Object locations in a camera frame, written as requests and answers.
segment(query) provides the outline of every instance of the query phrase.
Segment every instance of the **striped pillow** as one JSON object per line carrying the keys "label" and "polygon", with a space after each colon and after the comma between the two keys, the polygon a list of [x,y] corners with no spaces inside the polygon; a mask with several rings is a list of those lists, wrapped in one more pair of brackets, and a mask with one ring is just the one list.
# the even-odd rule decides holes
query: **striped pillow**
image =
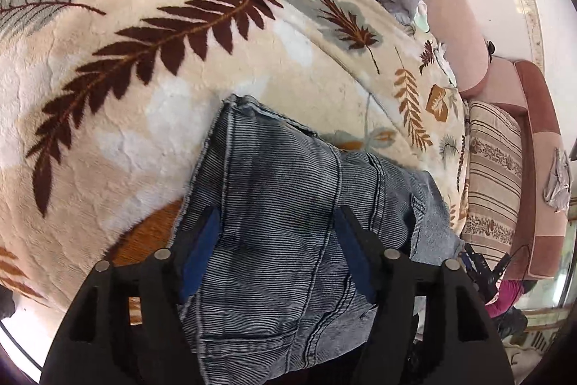
{"label": "striped pillow", "polygon": [[468,214],[461,238],[491,269],[511,248],[521,198],[521,132],[506,112],[480,101],[471,108]]}

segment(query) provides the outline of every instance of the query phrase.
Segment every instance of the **gray denim fabric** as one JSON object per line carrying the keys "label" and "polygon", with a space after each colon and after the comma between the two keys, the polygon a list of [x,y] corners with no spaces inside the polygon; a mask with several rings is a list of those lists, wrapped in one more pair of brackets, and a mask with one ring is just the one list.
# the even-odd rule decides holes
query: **gray denim fabric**
{"label": "gray denim fabric", "polygon": [[207,205],[221,210],[203,283],[181,308],[207,385],[259,385],[367,340],[376,309],[332,229],[344,204],[413,260],[439,265],[461,251],[427,172],[340,151],[252,97],[224,102],[175,222],[190,230]]}

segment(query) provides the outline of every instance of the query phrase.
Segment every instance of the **pink sofa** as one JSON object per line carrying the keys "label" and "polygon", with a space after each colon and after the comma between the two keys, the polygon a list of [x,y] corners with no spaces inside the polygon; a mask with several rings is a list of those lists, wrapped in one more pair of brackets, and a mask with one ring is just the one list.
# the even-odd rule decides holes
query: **pink sofa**
{"label": "pink sofa", "polygon": [[432,33],[447,43],[446,58],[462,97],[498,106],[521,128],[521,200],[511,253],[523,245],[529,249],[520,249],[506,278],[521,279],[526,270],[528,279],[553,277],[559,269],[567,212],[555,212],[543,198],[555,149],[563,149],[545,78],[530,61],[494,57],[489,63],[485,39],[467,0],[425,1]]}

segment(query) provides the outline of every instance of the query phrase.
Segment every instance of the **beige fleece blanket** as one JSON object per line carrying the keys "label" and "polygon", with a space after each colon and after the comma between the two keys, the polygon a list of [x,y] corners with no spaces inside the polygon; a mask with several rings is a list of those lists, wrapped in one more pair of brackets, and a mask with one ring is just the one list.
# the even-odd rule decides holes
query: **beige fleece blanket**
{"label": "beige fleece blanket", "polygon": [[464,109],[436,48],[374,0],[0,0],[0,282],[65,309],[183,195],[230,93],[429,171],[459,232]]}

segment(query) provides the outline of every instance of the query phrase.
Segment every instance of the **silver rivet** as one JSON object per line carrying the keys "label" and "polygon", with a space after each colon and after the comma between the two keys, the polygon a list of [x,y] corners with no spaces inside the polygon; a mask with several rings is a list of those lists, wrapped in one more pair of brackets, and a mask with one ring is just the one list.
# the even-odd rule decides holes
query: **silver rivet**
{"label": "silver rivet", "polygon": [[446,260],[445,261],[445,266],[447,268],[449,268],[451,271],[457,271],[461,268],[461,265],[459,264],[459,261],[457,260]]}
{"label": "silver rivet", "polygon": [[94,269],[98,272],[106,271],[110,267],[110,263],[106,260],[100,260],[94,265]]}
{"label": "silver rivet", "polygon": [[161,248],[154,252],[154,257],[157,260],[168,260],[168,258],[170,258],[170,250],[168,248]]}
{"label": "silver rivet", "polygon": [[399,250],[395,250],[394,248],[387,248],[385,250],[385,258],[388,260],[398,260],[400,258]]}

